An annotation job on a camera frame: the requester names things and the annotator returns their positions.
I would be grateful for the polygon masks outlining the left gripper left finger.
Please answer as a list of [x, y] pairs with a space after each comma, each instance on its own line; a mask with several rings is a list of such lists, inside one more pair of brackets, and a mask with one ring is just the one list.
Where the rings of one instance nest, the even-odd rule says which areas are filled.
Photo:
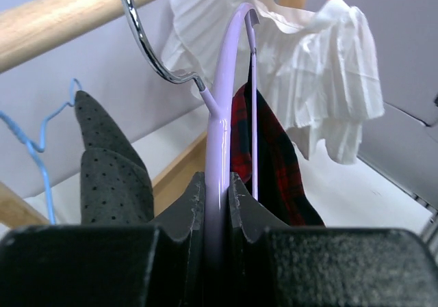
[[24, 226], [1, 240], [2, 306], [200, 306], [205, 177], [139, 226]]

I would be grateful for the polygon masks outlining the purple hanger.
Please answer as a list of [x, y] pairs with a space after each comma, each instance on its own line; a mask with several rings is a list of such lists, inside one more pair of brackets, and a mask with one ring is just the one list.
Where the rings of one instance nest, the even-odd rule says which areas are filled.
[[250, 46], [251, 71], [256, 72], [254, 26], [259, 19], [255, 7], [250, 3], [242, 3], [229, 21], [216, 66], [214, 89], [209, 91], [197, 73], [176, 75], [158, 60], [144, 32], [134, 0], [121, 2], [133, 37], [154, 71], [173, 84], [195, 82], [209, 111], [205, 157], [204, 259], [207, 268], [221, 270], [224, 267], [224, 234], [230, 181], [231, 104], [237, 45], [240, 31], [245, 29]]

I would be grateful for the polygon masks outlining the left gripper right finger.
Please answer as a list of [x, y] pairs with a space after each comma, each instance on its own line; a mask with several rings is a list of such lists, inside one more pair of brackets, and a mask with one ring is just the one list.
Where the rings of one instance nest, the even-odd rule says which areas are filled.
[[291, 227], [229, 186], [230, 306], [436, 306], [437, 265], [398, 228]]

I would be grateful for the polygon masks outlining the red plaid skirt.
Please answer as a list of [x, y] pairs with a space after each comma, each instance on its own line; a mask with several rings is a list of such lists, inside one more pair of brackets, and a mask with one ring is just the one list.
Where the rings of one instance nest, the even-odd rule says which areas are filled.
[[[239, 174], [252, 192], [252, 70], [247, 82], [235, 93], [231, 110], [230, 170]], [[258, 201], [290, 226], [323, 226], [308, 201], [298, 157], [273, 111], [257, 93]]]

